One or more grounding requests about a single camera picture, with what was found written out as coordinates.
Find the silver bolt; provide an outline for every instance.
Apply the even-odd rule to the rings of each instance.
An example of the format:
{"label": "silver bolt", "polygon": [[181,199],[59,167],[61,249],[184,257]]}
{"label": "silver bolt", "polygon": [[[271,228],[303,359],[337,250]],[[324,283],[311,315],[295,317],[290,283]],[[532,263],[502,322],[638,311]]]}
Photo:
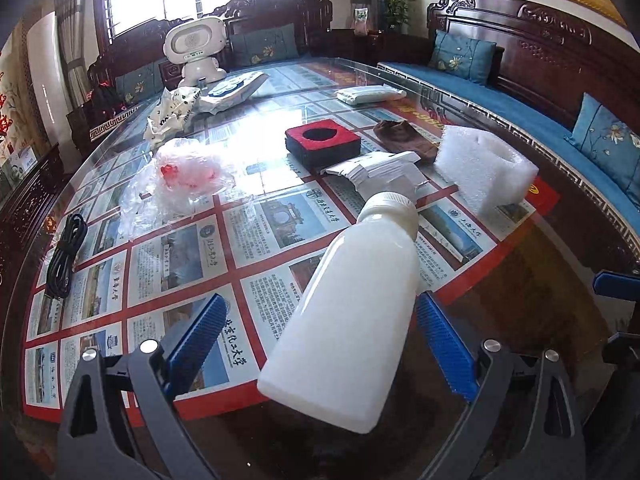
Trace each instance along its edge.
{"label": "silver bolt", "polygon": [[98,355],[98,352],[95,351],[95,348],[88,348],[84,352],[82,352],[82,359],[85,361],[93,361],[95,357]]}
{"label": "silver bolt", "polygon": [[545,357],[549,359],[552,363],[557,363],[558,359],[560,358],[560,354],[555,350],[549,349],[545,352]]}
{"label": "silver bolt", "polygon": [[143,354],[151,354],[155,352],[157,348],[158,341],[156,341],[155,339],[147,339],[146,341],[140,343],[140,351]]}
{"label": "silver bolt", "polygon": [[484,342],[483,346],[487,352],[494,352],[494,353],[499,352],[500,348],[502,348],[502,345],[499,342],[497,342],[495,339],[487,339]]}

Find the white bottle cap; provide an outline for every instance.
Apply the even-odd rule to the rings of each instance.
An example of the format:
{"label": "white bottle cap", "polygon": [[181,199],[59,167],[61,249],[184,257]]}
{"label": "white bottle cap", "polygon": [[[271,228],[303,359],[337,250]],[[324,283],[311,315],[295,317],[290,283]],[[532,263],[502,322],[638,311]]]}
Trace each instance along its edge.
{"label": "white bottle cap", "polygon": [[385,191],[377,193],[362,208],[358,215],[358,224],[372,215],[391,218],[415,240],[418,237],[418,212],[415,205],[404,195]]}

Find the bottle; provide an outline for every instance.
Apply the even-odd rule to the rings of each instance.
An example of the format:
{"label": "bottle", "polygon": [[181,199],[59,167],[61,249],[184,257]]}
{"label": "bottle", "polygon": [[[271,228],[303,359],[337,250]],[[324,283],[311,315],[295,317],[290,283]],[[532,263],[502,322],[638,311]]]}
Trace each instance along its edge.
{"label": "bottle", "polygon": [[338,234],[258,377],[258,390],[306,415],[369,433],[398,368],[419,283],[418,214],[372,196]]}

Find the glass tabletop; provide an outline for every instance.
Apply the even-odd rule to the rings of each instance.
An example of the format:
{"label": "glass tabletop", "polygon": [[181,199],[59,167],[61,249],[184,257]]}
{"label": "glass tabletop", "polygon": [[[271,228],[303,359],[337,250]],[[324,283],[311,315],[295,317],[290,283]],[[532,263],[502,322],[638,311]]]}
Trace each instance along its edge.
{"label": "glass tabletop", "polygon": [[[379,121],[407,120],[436,144],[449,124],[489,130],[539,167],[523,202],[477,218],[455,185],[422,165],[428,182],[417,203],[420,276],[475,344],[494,338],[532,355],[555,349],[586,420],[612,373],[602,344],[628,326],[634,308],[595,296],[591,281],[601,269],[631,272],[636,265],[588,183],[577,184],[571,168],[559,167],[513,124],[418,82],[340,59],[262,70],[269,78],[244,104],[197,115],[184,132],[216,146],[233,168],[235,187],[207,197],[192,216],[157,219],[133,240],[119,234],[120,197],[150,160],[143,132],[153,100],[109,134],[38,232],[20,274],[24,292],[10,307],[1,387],[2,408],[41,467],[55,470],[56,423],[82,349],[115,355],[160,339],[218,292],[230,305],[227,327],[175,406],[222,478],[421,475],[466,402],[450,390],[415,322],[369,434],[294,412],[255,386],[324,250],[364,204],[346,179],[308,171],[285,148],[286,129],[325,119],[355,132],[363,154],[384,151],[373,132]],[[358,107],[335,98],[339,88],[371,84],[403,88],[407,97]],[[62,303],[45,297],[44,281],[52,245],[72,212],[89,228]],[[123,396],[148,465],[166,473],[133,394]],[[500,446],[487,451],[495,460]]]}

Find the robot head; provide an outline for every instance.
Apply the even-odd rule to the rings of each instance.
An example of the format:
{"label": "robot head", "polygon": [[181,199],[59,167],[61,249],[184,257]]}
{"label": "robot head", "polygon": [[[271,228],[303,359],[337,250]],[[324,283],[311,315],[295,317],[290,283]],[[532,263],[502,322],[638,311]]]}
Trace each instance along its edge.
{"label": "robot head", "polygon": [[169,61],[181,64],[213,56],[225,43],[225,24],[220,18],[208,16],[172,28],[162,49]]}

